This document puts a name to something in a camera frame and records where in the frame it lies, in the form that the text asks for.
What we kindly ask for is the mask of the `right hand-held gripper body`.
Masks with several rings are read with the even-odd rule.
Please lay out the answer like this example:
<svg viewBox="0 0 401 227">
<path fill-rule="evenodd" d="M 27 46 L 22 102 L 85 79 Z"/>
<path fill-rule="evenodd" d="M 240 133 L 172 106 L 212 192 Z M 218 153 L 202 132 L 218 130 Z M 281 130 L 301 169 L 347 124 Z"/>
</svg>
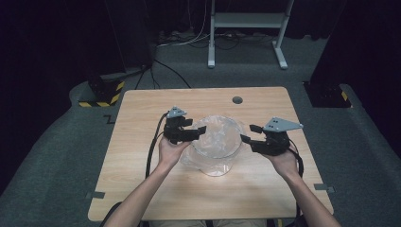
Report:
<svg viewBox="0 0 401 227">
<path fill-rule="evenodd" d="M 260 154 L 277 156 L 284 153 L 290 146 L 288 131 L 299 130 L 304 127 L 301 123 L 295 123 L 273 117 L 263 128 L 265 134 L 264 141 L 255 141 L 253 152 Z"/>
</svg>

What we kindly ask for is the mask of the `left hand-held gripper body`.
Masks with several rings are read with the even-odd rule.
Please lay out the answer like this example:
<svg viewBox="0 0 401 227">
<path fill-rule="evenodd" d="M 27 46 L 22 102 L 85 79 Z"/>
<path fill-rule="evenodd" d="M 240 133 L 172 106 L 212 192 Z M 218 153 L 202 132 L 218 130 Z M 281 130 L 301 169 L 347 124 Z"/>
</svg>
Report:
<svg viewBox="0 0 401 227">
<path fill-rule="evenodd" d="M 164 137 L 166 137 L 172 144 L 178 142 L 190 142 L 189 132 L 182 126 L 186 111 L 177 106 L 173 106 L 166 115 L 166 123 L 164 126 Z"/>
</svg>

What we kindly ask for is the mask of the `person's left hand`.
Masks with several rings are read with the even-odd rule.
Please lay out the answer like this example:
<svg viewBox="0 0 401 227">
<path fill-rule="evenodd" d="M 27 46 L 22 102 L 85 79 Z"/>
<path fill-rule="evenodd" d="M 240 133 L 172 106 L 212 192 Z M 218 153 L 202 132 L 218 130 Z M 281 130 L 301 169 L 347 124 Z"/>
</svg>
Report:
<svg viewBox="0 0 401 227">
<path fill-rule="evenodd" d="M 178 163 L 183 151 L 189 145 L 189 142 L 181 142 L 175 145 L 163 137 L 159 143 L 159 163 L 157 168 L 163 171 L 170 171 Z"/>
</svg>

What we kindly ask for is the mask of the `person's right hand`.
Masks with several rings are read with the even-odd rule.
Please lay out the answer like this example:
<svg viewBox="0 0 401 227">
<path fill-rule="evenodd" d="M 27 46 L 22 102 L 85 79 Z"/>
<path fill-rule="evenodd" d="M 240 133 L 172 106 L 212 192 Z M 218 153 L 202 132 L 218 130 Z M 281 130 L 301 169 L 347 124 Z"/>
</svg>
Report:
<svg viewBox="0 0 401 227">
<path fill-rule="evenodd" d="M 266 158 L 271 161 L 276 172 L 285 181 L 299 177 L 295 156 L 289 151 L 277 156 L 266 155 Z"/>
</svg>

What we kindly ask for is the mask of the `black base with yellow mark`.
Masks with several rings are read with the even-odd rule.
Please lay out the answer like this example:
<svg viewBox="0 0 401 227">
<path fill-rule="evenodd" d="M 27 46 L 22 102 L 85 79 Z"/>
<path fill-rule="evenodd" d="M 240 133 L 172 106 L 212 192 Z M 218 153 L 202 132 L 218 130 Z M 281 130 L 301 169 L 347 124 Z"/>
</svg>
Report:
<svg viewBox="0 0 401 227">
<path fill-rule="evenodd" d="M 351 108 L 349 97 L 339 85 L 303 83 L 310 103 L 315 108 Z"/>
</svg>

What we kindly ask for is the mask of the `black yellow striped base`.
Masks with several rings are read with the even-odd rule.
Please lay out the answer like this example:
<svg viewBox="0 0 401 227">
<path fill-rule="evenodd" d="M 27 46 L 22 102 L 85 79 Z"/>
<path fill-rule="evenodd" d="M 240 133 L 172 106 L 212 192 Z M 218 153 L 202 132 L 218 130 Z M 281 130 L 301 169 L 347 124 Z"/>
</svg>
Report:
<svg viewBox="0 0 401 227">
<path fill-rule="evenodd" d="M 78 104 L 80 107 L 111 107 L 120 97 L 125 82 L 119 79 L 105 81 L 102 78 L 86 82 Z"/>
</svg>

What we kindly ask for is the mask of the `black chair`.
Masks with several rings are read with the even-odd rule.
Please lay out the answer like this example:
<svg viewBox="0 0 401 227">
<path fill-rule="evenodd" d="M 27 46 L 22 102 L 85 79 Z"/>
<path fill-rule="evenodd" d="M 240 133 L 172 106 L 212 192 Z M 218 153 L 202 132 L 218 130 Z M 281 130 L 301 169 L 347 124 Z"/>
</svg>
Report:
<svg viewBox="0 0 401 227">
<path fill-rule="evenodd" d="M 110 216 L 114 213 L 114 211 L 121 205 L 122 201 L 117 202 L 114 206 L 111 207 L 105 218 L 101 221 L 99 227 L 104 227 L 107 220 L 110 218 Z"/>
</svg>

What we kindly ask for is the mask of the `white metal stand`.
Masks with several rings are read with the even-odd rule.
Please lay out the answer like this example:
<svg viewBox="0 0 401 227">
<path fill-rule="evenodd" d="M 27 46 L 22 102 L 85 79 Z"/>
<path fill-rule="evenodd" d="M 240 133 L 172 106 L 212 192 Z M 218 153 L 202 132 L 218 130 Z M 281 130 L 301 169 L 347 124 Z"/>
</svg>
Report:
<svg viewBox="0 0 401 227">
<path fill-rule="evenodd" d="M 213 69 L 216 66 L 215 30 L 217 28 L 278 28 L 279 34 L 271 42 L 276 59 L 281 69 L 288 69 L 287 61 L 281 49 L 291 10 L 295 0 L 288 0 L 287 8 L 280 13 L 238 13 L 216 12 L 216 0 L 211 0 L 210 35 L 208 45 L 207 66 Z"/>
</svg>

